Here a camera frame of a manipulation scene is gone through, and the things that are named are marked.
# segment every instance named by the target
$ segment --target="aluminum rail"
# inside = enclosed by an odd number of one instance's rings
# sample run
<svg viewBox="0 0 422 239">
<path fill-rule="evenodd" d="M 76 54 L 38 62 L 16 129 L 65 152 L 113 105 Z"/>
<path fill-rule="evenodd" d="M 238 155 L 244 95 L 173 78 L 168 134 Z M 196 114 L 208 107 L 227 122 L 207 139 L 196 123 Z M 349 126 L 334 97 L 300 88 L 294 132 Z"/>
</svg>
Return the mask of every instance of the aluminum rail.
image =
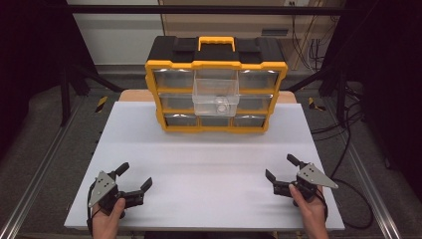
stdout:
<svg viewBox="0 0 422 239">
<path fill-rule="evenodd" d="M 322 98 L 324 105 L 328 109 L 329 113 L 331 114 L 334 121 L 336 121 L 335 116 L 335 106 L 332 98 Z M 347 142 L 347 133 L 342 133 L 341 138 L 346 144 Z M 381 195 L 379 194 L 378 190 L 375 187 L 375 184 L 372 181 L 372 178 L 369 176 L 368 172 L 366 171 L 365 166 L 363 165 L 362 161 L 360 160 L 359 154 L 357 153 L 356 148 L 354 147 L 353 143 L 350 142 L 348 149 L 350 155 L 350 163 L 353 167 L 354 173 L 356 174 L 357 179 L 363 189 L 363 192 L 366 195 L 366 199 L 372 206 L 373 214 L 378 222 L 378 225 L 384 234 L 385 238 L 388 239 L 400 239 L 400 233 L 395 225 L 391 215 L 382 200 Z"/>
<path fill-rule="evenodd" d="M 72 110 L 71 117 L 69 118 L 68 122 L 61 126 L 56 133 L 56 136 L 50 145 L 49 149 L 47 150 L 46 154 L 44 155 L 41 164 L 38 166 L 37 171 L 35 172 L 34 176 L 31 179 L 27 189 L 25 190 L 23 196 L 19 200 L 18 205 L 15 207 L 12 214 L 9 216 L 6 224 L 3 226 L 2 230 L 0 231 L 0 238 L 1 239 L 13 239 L 19 232 L 26 216 L 28 215 L 29 210 L 31 209 L 32 204 L 34 203 L 43 182 L 46 179 L 46 175 L 50 165 L 56 158 L 56 152 L 59 149 L 60 145 L 62 144 L 63 139 L 72 125 L 73 119 L 77 114 L 80 106 L 84 102 L 83 97 L 78 97 L 74 103 L 74 107 Z"/>
</svg>

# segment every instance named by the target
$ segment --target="white wall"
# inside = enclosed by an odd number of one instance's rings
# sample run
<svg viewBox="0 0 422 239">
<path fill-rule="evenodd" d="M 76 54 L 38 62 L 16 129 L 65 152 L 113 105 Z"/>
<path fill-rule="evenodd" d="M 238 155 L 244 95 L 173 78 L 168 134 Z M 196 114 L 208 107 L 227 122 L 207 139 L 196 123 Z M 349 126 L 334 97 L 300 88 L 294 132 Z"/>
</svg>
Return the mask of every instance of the white wall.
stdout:
<svg viewBox="0 0 422 239">
<path fill-rule="evenodd" d="M 69 4 L 158 5 L 157 0 L 68 0 Z M 96 65 L 143 65 L 162 36 L 160 15 L 74 14 Z"/>
</svg>

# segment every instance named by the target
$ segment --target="drawer front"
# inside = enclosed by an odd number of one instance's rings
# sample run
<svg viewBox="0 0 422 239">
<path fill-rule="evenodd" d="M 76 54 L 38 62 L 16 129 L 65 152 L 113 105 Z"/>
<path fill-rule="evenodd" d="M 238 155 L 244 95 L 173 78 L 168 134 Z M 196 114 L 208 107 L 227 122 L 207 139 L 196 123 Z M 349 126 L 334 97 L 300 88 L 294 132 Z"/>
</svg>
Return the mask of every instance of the drawer front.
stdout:
<svg viewBox="0 0 422 239">
<path fill-rule="evenodd" d="M 168 126 L 196 126 L 196 115 L 165 114 L 164 117 Z"/>
<path fill-rule="evenodd" d="M 158 88 L 192 88 L 193 71 L 182 69 L 159 69 L 154 71 Z"/>
<path fill-rule="evenodd" d="M 234 127 L 262 127 L 265 115 L 236 115 L 233 118 Z"/>
<path fill-rule="evenodd" d="M 230 125 L 230 118 L 200 117 L 201 126 L 223 126 Z"/>
<path fill-rule="evenodd" d="M 158 94 L 164 110 L 192 110 L 193 102 L 191 94 Z"/>
<path fill-rule="evenodd" d="M 239 89 L 273 89 L 278 76 L 274 71 L 239 71 Z"/>
<path fill-rule="evenodd" d="M 273 95 L 241 95 L 238 110 L 267 111 Z"/>
</svg>

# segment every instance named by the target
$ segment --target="gray floor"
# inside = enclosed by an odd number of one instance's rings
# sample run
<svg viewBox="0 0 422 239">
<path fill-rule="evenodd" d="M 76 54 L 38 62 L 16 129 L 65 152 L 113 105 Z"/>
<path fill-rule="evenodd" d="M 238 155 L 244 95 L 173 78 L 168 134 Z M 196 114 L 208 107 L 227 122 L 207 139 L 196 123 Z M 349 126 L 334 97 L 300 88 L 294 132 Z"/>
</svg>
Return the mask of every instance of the gray floor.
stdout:
<svg viewBox="0 0 422 239">
<path fill-rule="evenodd" d="M 133 76 L 124 76 L 117 83 L 124 88 L 142 89 L 142 80 Z M 293 81 L 284 82 L 284 87 Z M 96 141 L 101 137 L 112 104 L 118 99 L 118 94 L 102 88 L 94 83 L 88 97 L 82 100 L 81 107 L 69 128 L 56 156 L 50 165 L 28 215 L 25 218 L 20 234 L 49 233 L 68 235 L 88 235 L 86 231 L 65 228 L 64 222 L 68 209 L 79 189 L 82 178 L 96 150 Z M 95 113 L 102 96 L 108 96 L 104 109 Z M 311 110 L 309 97 L 317 106 L 323 107 L 323 101 L 318 97 L 314 86 L 296 93 L 299 103 L 303 105 L 310 129 L 326 127 L 333 124 L 328 111 Z M 15 138 L 13 146 L 0 161 L 0 225 L 4 225 L 18 204 L 38 165 L 43 160 L 61 120 L 60 89 L 52 88 L 33 97 L 30 102 L 30 112 L 22 129 Z M 336 134 L 332 130 L 324 134 L 316 134 L 315 139 Z M 367 171 L 379 190 L 402 238 L 422 238 L 422 204 L 415 197 L 399 171 L 387 169 L 384 166 L 384 156 L 367 125 L 358 121 L 352 126 L 352 143 L 356 147 Z M 337 163 L 344 143 L 341 137 L 335 136 L 326 140 L 317 140 L 316 148 L 326 172 L 332 172 Z M 348 156 L 339 168 L 337 178 L 343 179 L 360 190 L 359 182 L 351 169 Z M 363 225 L 369 219 L 369 211 L 363 200 L 346 186 L 334 192 L 335 199 L 343 220 Z M 296 232 L 282 233 L 280 238 L 296 238 Z M 383 238 L 376 220 L 365 230 L 347 227 L 344 231 L 330 232 L 331 238 Z"/>
</svg>

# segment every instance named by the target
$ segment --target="white tabletop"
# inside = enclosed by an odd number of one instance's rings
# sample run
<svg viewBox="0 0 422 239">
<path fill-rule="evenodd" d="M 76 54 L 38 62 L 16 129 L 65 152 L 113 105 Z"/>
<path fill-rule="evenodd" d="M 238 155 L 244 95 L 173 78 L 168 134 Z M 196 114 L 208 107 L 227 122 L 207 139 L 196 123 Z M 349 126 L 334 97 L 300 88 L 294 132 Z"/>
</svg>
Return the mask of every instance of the white tabletop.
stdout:
<svg viewBox="0 0 422 239">
<path fill-rule="evenodd" d="M 288 153 L 323 171 L 304 112 L 299 104 L 280 104 L 266 133 L 170 133 L 155 118 L 154 103 L 117 102 L 75 198 L 66 227 L 87 229 L 87 196 L 100 170 L 128 162 L 116 182 L 119 190 L 138 190 L 152 177 L 144 204 L 129 208 L 124 230 L 283 231 L 302 229 L 293 199 L 273 194 L 268 168 L 278 180 L 296 179 L 298 167 Z M 341 230 L 331 190 L 328 230 Z"/>
</svg>

